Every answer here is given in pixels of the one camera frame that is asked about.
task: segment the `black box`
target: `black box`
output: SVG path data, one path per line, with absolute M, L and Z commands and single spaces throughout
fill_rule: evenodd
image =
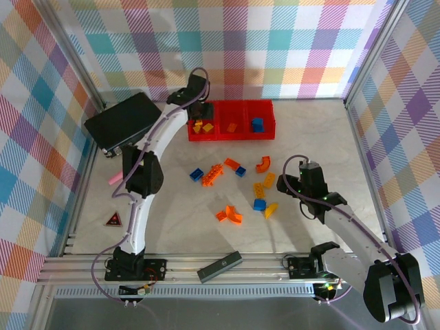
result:
M 123 146 L 141 140 L 161 113 L 145 93 L 137 93 L 86 120 L 84 126 L 104 154 L 114 157 Z

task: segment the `blue lego brick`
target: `blue lego brick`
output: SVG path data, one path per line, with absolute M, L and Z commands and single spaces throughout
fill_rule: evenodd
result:
M 200 168 L 197 168 L 194 172 L 190 174 L 190 177 L 194 182 L 199 181 L 199 179 L 203 176 L 204 172 Z
M 254 133 L 264 133 L 264 127 L 260 125 L 252 125 L 252 130 Z
M 266 209 L 266 201 L 264 199 L 255 199 L 254 200 L 254 210 L 255 211 L 264 211 Z
M 263 119 L 262 118 L 252 119 L 252 126 L 254 126 L 254 125 L 263 126 Z
M 246 169 L 241 166 L 238 167 L 237 170 L 235 171 L 235 174 L 237 174 L 239 177 L 243 177 L 245 173 L 246 173 Z

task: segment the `pink block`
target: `pink block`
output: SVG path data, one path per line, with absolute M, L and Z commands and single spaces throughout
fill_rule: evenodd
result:
M 109 185 L 111 186 L 112 184 L 115 184 L 116 182 L 122 180 L 123 176 L 124 175 L 122 174 L 122 171 L 120 171 L 117 175 L 109 180 Z

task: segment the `plaid wallpaper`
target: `plaid wallpaper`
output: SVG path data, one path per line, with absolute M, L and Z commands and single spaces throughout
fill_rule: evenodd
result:
M 197 66 L 212 99 L 341 97 L 392 2 L 51 0 L 110 103 L 164 100 Z
M 56 253 L 95 113 L 30 0 L 0 0 L 0 329 L 21 329 Z
M 440 0 L 412 0 L 351 113 L 399 251 L 440 326 Z

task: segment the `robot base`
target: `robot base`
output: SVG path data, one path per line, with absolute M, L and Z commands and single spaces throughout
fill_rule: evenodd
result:
M 144 250 L 139 254 L 128 254 L 117 247 L 113 258 L 105 265 L 106 281 L 163 281 L 166 274 L 165 259 L 144 259 Z

